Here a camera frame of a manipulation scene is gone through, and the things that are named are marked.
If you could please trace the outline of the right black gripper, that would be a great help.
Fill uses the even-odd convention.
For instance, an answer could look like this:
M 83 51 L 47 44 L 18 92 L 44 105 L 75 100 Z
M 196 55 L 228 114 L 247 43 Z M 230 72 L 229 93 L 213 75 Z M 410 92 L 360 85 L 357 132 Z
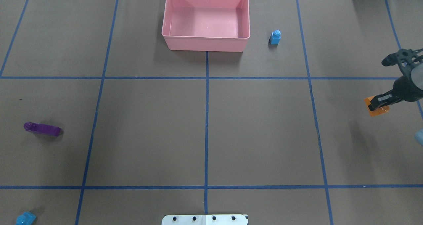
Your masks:
M 418 88 L 406 76 L 401 76 L 393 83 L 393 92 L 378 94 L 370 99 L 368 108 L 370 111 L 376 111 L 379 108 L 394 103 L 406 101 L 416 102 L 423 98 L 423 91 Z

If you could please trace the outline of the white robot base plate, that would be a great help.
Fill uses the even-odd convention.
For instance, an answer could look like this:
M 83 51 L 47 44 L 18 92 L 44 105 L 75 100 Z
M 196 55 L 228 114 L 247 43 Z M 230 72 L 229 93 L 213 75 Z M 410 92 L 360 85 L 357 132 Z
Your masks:
M 248 215 L 244 214 L 184 214 L 166 215 L 162 225 L 248 225 Z

